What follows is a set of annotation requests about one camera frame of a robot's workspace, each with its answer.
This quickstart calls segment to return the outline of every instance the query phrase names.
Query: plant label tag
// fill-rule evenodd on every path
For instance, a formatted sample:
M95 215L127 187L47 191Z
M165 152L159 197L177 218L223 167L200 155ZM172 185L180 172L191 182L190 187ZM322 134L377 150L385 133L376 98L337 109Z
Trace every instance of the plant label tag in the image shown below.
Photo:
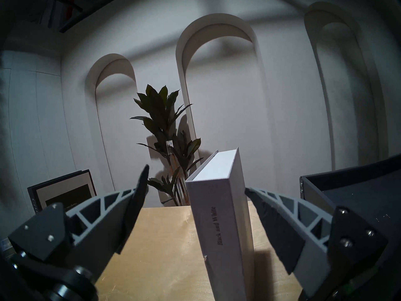
M167 146L167 154L173 154L171 151L171 148L173 147L173 140L166 141L166 146Z

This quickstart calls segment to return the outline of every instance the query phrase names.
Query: white wall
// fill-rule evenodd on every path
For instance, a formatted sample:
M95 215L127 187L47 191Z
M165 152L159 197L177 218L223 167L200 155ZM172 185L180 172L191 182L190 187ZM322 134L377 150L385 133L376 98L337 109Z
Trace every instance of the white wall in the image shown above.
M323 27L317 54L330 105L334 167L375 163L379 144L375 105L362 52L343 23Z
M27 187L76 170L65 124L60 58L21 48L1 52L0 239L34 214Z
M263 99L276 161L276 186L270 189L298 196L299 176L331 170L322 84L304 24L306 8L316 1L321 0L115 0L74 26L64 35L66 49L61 76L67 127L77 168L97 166L89 137L84 89L84 80L92 65L104 55L117 53L131 62L139 92L143 92L148 83L157 89L167 85L170 91L176 90L180 88L175 62L178 37L192 21L221 12L247 21L258 39L258 64L264 68L261 75ZM380 17L364 0L323 1L336 4L360 24L385 95L389 155L399 153L401 101L397 92L401 84L396 75L401 72L401 61L398 46ZM216 82L218 74L213 77ZM201 83L195 75L192 80ZM182 104L182 97L180 99L176 105ZM219 117L224 117L226 111L221 112ZM224 133L226 140L231 138L230 132ZM197 132L197 137L202 138L202 135ZM156 166L151 166L151 176L162 169L161 164ZM94 175L93 180L96 188L102 186L99 175Z
M239 37L204 44L186 71L200 157L239 147L245 184L276 187L262 82L252 42Z
M143 167L149 164L148 148L137 143L147 144L151 133L141 121L129 119L146 115L133 100L138 99L136 93L135 81L124 74L110 75L96 88L100 128L116 191L135 187ZM158 191L150 187L144 207L160 205Z

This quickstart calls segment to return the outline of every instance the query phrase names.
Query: black frame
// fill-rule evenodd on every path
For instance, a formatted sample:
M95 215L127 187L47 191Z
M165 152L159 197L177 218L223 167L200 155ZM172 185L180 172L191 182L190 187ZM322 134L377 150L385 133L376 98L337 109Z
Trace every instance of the black frame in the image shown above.
M95 186L93 185L93 179L92 179L92 175L91 175L91 172L89 171L89 169L86 169L86 170L83 170L83 171L82 170L75 171L73 173L69 173L68 175L64 175L64 176L61 176L61 177L58 177L58 178L54 178L54 179L51 179L51 180L48 180L48 181L45 181L45 182L42 182L42 183L39 183L39 184L36 184L36 185L33 185L33 186L27 188L29 197L31 198L33 210L35 210L35 213L40 212L40 211L43 210L41 202L40 202L39 197L38 197L37 190L39 190L39 189L41 189L43 187L47 187L48 185L52 185L54 183L60 182L60 181L64 181L64 180L73 178L75 176L82 175L84 173L89 173L89 177L91 178L92 188L93 188L93 191L95 192L95 196L96 196L97 195L96 189L95 189Z

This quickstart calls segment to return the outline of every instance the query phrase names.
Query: wall panel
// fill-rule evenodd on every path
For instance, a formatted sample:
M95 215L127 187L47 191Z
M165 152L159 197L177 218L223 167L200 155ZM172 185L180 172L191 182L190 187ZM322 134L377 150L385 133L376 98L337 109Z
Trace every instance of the wall panel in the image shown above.
M62 107L60 77L37 72L36 99L42 145L50 178L75 171Z

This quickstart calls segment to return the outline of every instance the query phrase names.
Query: black finger pad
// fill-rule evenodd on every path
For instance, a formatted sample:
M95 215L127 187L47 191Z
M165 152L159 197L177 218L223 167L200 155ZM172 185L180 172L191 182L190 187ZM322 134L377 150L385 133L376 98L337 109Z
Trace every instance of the black finger pad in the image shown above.
M255 205L270 244L286 268L287 273L291 274L297 265L305 240L276 209L263 201L256 192L246 188L245 195Z

